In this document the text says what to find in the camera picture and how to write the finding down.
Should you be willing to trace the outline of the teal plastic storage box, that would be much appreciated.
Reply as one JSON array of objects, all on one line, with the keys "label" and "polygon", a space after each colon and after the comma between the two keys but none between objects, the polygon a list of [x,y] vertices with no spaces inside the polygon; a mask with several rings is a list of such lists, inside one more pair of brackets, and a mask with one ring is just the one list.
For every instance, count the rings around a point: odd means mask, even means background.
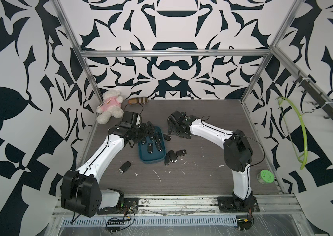
[{"label": "teal plastic storage box", "polygon": [[148,135],[142,139],[138,145],[139,158],[145,164],[161,162],[166,156],[163,133],[156,126],[153,135]]}]

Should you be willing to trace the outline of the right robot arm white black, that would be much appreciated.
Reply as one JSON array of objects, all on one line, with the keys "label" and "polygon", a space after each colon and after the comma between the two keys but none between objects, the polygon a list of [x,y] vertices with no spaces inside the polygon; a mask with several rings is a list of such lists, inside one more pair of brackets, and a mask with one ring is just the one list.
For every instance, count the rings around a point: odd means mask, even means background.
[{"label": "right robot arm white black", "polygon": [[168,134],[191,139],[200,136],[218,145],[224,151],[224,162],[233,176],[233,201],[242,205],[253,196],[250,184],[250,167],[253,150],[241,130],[229,131],[218,128],[186,112],[173,112],[167,119]]}]

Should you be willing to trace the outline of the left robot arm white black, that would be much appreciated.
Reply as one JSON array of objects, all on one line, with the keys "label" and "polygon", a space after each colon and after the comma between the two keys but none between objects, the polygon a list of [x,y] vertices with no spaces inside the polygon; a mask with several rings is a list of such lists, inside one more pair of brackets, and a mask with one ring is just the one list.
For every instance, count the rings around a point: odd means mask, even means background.
[{"label": "left robot arm white black", "polygon": [[121,122],[109,129],[103,144],[93,156],[76,171],[67,171],[61,186],[61,207],[86,217],[98,210],[120,207],[123,193],[119,190],[101,190],[99,182],[114,157],[127,143],[136,144],[154,133],[151,122],[130,127]]}]

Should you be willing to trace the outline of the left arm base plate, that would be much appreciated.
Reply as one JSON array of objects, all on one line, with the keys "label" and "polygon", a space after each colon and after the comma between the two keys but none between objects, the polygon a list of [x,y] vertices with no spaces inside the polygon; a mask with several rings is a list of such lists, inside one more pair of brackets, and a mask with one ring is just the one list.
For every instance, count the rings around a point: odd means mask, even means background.
[{"label": "left arm base plate", "polygon": [[125,197],[122,202],[119,203],[118,206],[115,207],[106,207],[99,209],[97,211],[97,214],[99,215],[112,215],[112,214],[124,214],[128,210],[133,210],[134,213],[138,212],[138,205],[139,205],[139,199],[138,198],[130,198]]}]

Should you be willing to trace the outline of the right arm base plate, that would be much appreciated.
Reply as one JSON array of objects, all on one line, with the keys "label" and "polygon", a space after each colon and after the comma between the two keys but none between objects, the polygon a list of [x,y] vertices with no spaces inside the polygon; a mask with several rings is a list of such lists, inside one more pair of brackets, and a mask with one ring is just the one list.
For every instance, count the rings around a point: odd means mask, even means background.
[{"label": "right arm base plate", "polygon": [[253,195],[245,200],[237,196],[218,197],[217,201],[220,212],[260,212],[257,199]]}]

